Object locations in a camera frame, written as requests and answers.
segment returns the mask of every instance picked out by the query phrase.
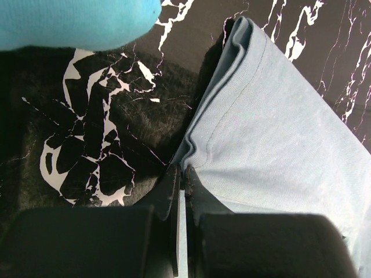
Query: light blue trousers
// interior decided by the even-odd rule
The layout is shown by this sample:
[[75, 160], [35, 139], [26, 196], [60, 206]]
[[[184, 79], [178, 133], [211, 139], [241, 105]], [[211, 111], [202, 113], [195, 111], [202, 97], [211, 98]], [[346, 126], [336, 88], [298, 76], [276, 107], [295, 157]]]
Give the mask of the light blue trousers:
[[236, 21], [174, 162], [235, 212], [327, 216], [371, 277], [371, 156], [251, 20]]

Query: light blue fabric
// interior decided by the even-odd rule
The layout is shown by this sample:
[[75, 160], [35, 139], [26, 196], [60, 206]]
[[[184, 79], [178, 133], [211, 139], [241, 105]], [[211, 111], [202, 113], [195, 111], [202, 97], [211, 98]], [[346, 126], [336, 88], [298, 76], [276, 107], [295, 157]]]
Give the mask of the light blue fabric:
[[173, 162], [234, 212], [328, 217], [371, 277], [371, 155], [251, 20], [234, 24]]
[[148, 32], [160, 0], [0, 0], [0, 50], [108, 50]]

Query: black surface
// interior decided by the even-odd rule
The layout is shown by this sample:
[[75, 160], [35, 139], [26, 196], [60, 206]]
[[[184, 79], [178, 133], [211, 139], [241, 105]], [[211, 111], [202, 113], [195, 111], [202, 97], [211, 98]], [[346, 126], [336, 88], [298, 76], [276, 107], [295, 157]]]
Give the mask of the black surface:
[[[284, 53], [297, 27], [297, 43], [305, 47], [293, 64], [371, 149], [369, 1], [172, 3], [163, 7], [162, 25], [147, 35], [74, 63], [81, 78], [66, 80], [71, 106], [63, 76], [71, 73], [74, 49], [0, 53], [0, 234], [25, 209], [131, 205], [142, 198], [166, 170], [206, 89], [223, 28], [230, 28], [225, 21], [239, 15], [269, 37], [275, 29], [273, 39]], [[165, 23], [172, 26], [167, 36]], [[153, 74], [152, 83], [140, 64]], [[88, 99], [89, 78], [102, 69]], [[99, 84], [103, 80], [106, 86]], [[115, 91], [120, 82], [129, 91]]]

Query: black plastic part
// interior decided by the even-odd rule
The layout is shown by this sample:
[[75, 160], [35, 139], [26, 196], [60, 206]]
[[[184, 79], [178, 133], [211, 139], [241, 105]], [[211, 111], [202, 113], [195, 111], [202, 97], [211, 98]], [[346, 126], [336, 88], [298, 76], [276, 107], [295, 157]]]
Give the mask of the black plastic part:
[[319, 215], [208, 214], [199, 232], [196, 277], [357, 276], [340, 234]]
[[22, 213], [0, 245], [0, 277], [148, 277], [178, 273], [180, 169], [131, 207]]

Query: turquoise fabric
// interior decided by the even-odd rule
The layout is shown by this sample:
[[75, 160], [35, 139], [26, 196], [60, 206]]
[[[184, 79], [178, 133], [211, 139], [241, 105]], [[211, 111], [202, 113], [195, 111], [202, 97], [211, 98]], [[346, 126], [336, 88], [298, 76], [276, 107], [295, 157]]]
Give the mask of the turquoise fabric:
[[160, 0], [0, 0], [0, 50], [108, 50], [148, 32]]

